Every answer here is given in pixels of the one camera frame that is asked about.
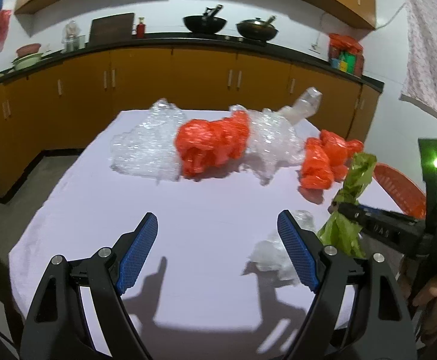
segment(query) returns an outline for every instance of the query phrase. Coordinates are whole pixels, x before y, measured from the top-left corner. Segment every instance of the tiled floor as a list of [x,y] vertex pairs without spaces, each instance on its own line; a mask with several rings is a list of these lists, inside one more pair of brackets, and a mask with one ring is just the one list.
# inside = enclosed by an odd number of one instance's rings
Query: tiled floor
[[[0,203],[0,331],[8,338],[11,333],[5,318],[4,304],[8,310],[13,309],[8,254],[22,236],[35,212],[47,200],[57,182],[76,159],[76,155],[44,157],[14,197],[7,204]],[[21,323],[20,316],[15,315],[13,319],[15,325]]]

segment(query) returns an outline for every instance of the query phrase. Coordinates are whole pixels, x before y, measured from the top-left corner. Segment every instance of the table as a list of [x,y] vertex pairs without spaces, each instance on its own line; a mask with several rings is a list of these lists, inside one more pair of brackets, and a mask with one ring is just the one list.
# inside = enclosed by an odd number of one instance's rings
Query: table
[[[122,175],[110,169],[110,141],[139,124],[147,111],[121,112],[85,149],[37,211],[10,252],[13,295],[24,316],[52,256],[90,257],[133,231],[147,212],[158,218],[158,236],[134,287],[122,296],[140,337],[154,359],[271,359],[291,344],[313,300],[303,285],[284,286],[274,273],[248,263],[254,245],[277,230],[284,209],[308,210],[317,228],[339,183],[321,205],[297,192],[299,167],[279,169],[261,186],[248,172],[218,171],[179,182]],[[215,120],[222,111],[186,111]],[[304,120],[299,136],[318,136]],[[399,211],[376,183],[360,202]],[[342,308],[347,320],[353,300]],[[88,288],[83,304],[95,347],[110,354]]]

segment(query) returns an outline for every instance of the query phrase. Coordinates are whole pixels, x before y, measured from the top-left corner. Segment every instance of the orange plastic basket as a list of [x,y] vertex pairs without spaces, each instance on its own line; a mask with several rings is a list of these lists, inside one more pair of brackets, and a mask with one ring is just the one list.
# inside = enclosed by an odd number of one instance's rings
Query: orange plastic basket
[[375,166],[374,179],[404,214],[425,219],[426,196],[407,176],[384,163],[378,163]]

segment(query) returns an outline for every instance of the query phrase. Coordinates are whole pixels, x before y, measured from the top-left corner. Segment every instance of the green plastic sheet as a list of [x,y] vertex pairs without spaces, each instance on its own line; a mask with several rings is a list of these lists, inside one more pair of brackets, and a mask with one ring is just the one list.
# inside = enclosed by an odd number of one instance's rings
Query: green plastic sheet
[[[358,197],[372,182],[377,158],[372,154],[356,153],[352,158],[349,173],[343,182],[342,189],[332,201],[334,203],[358,204]],[[365,257],[360,248],[360,225],[349,221],[338,211],[333,212],[317,236],[324,245],[333,245],[351,257]]]

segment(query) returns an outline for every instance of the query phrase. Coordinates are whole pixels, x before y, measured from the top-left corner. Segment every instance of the plastic bottle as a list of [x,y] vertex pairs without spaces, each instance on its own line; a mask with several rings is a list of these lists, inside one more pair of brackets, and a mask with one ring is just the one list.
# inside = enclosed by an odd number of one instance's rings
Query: plastic bottle
[[137,38],[138,39],[142,39],[145,38],[145,23],[143,22],[143,20],[145,19],[144,17],[139,17],[138,18],[140,20],[140,23],[138,23],[137,25]]

